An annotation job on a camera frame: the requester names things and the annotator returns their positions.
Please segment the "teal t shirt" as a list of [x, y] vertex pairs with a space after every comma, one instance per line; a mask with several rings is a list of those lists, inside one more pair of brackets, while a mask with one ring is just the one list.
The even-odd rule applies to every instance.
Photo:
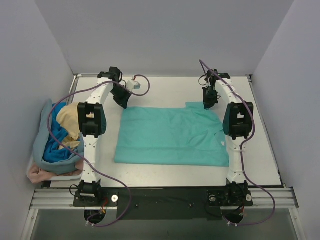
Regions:
[[183, 108], [128, 107], [120, 121], [118, 164], [228, 167], [223, 124], [201, 102]]

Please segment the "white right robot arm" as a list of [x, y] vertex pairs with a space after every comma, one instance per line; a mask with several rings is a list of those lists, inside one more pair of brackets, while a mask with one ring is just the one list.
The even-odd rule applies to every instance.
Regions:
[[226, 110], [222, 129], [229, 155], [229, 168], [226, 177], [226, 190], [223, 199], [229, 205], [236, 204], [241, 198], [248, 199], [248, 183], [245, 177], [243, 151], [244, 142], [250, 137], [254, 128], [252, 102], [241, 97], [232, 84], [231, 78], [222, 78], [216, 69], [204, 74], [206, 85], [202, 88], [203, 105], [206, 110], [213, 108], [223, 100]]

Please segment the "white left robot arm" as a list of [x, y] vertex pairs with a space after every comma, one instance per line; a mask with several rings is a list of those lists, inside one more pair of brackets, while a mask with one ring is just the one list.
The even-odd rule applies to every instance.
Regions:
[[78, 194], [85, 197], [91, 206], [98, 206], [103, 200], [100, 175], [94, 170], [100, 159], [101, 135], [106, 133], [107, 119], [103, 104], [109, 94], [123, 109], [127, 108], [131, 93], [121, 87], [122, 72], [117, 67], [110, 67], [97, 76], [98, 87], [85, 102], [77, 106], [79, 130], [84, 143], [83, 171], [78, 187]]

